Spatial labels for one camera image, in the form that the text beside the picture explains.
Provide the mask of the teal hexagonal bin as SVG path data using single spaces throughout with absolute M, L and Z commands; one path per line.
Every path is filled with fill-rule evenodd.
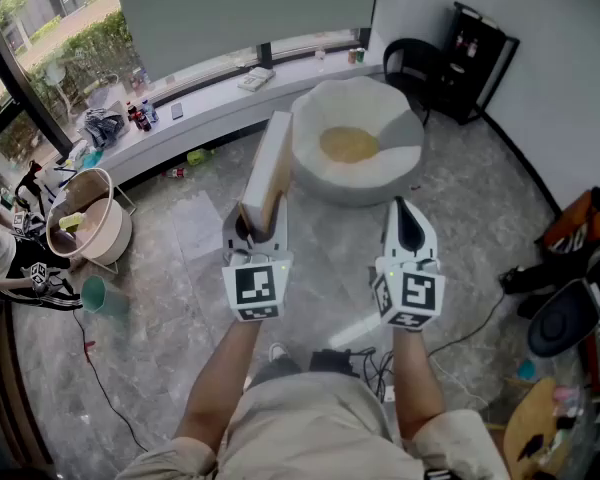
M 83 308 L 93 314 L 122 315 L 129 309 L 129 297 L 97 275 L 83 282 L 80 297 Z

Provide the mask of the person's black white shoe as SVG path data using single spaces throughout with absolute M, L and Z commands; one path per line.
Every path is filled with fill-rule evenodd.
M 286 348 L 276 342 L 269 347 L 269 361 L 253 377 L 251 387 L 301 372 L 301 367 L 291 358 Z

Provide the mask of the orange black bag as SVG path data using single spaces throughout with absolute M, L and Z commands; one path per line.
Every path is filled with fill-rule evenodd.
M 549 226 L 541 244 L 552 254 L 568 254 L 600 243 L 600 188 L 583 192 Z

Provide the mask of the person's left forearm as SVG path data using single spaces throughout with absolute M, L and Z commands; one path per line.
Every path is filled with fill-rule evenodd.
M 191 438 L 219 451 L 243 394 L 260 326 L 231 324 L 191 388 L 175 438 Z

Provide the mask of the person's right forearm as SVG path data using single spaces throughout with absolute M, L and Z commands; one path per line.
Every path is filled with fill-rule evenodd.
M 429 364 L 422 334 L 393 329 L 395 410 L 400 436 L 411 440 L 445 412 L 443 392 Z

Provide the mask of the white bean bag chair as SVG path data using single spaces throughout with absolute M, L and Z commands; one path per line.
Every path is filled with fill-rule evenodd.
M 328 202 L 371 206 L 403 195 L 419 172 L 424 127 L 399 90 L 366 76 L 327 80 L 291 105 L 292 169 Z

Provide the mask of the person's beige shirt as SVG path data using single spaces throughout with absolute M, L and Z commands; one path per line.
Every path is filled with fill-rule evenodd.
M 175 438 L 140 455 L 116 480 L 425 480 L 427 474 L 509 480 L 477 412 L 444 412 L 397 444 L 366 385 L 312 372 L 249 389 L 221 452 Z

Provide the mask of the black chair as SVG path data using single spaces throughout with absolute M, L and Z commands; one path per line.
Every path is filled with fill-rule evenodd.
M 439 48 L 415 38 L 395 40 L 383 54 L 385 82 L 416 99 L 424 113 L 423 126 L 427 125 L 437 98 L 443 60 Z

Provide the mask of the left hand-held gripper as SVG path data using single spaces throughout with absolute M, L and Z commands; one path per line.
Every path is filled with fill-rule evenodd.
M 279 193 L 268 227 L 255 240 L 237 203 L 222 227 L 222 275 L 229 307 L 240 322 L 281 318 L 293 264 L 289 249 L 288 202 Z

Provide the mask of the black cabinet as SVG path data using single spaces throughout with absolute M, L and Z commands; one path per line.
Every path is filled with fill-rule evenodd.
M 465 48 L 455 50 L 455 39 L 464 31 Z M 467 56 L 469 43 L 477 38 L 474 58 Z M 520 40 L 503 32 L 484 14 L 454 3 L 451 25 L 445 37 L 443 67 L 434 109 L 463 125 L 481 117 L 511 65 Z

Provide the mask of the white window ledge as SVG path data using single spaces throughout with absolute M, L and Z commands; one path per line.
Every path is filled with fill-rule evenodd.
M 159 122 L 149 132 L 132 128 L 103 153 L 97 166 L 122 184 L 198 146 L 268 120 L 287 111 L 292 102 L 324 80 L 376 75 L 382 62 L 366 57 L 350 64 L 345 52 L 323 61 L 302 59 L 275 67 L 275 76 L 256 92 L 238 87 L 231 78 L 179 98 L 183 116 L 174 120 L 171 107 L 158 109 Z

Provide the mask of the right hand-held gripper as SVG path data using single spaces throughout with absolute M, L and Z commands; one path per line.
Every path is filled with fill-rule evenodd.
M 377 269 L 372 283 L 380 322 L 422 330 L 442 312 L 446 277 L 418 269 L 438 269 L 437 235 L 424 214 L 405 198 L 388 205 L 383 255 L 407 264 Z

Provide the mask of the round wooden table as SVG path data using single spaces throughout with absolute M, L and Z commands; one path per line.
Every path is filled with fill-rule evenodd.
M 513 378 L 507 382 L 525 390 L 504 428 L 502 451 L 510 478 L 555 478 L 566 462 L 573 431 L 583 415 L 583 392 L 560 385 L 552 377 L 534 383 Z

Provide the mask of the wide grey roller blind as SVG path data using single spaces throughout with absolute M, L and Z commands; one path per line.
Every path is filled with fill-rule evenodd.
M 119 0 L 135 51 L 158 80 L 258 44 L 367 28 L 374 0 Z

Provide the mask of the patterned cloth bag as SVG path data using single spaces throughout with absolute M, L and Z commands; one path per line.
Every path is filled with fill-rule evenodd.
M 92 140 L 96 150 L 104 150 L 113 146 L 125 126 L 125 118 L 116 112 L 103 108 L 92 108 L 86 111 L 83 131 Z

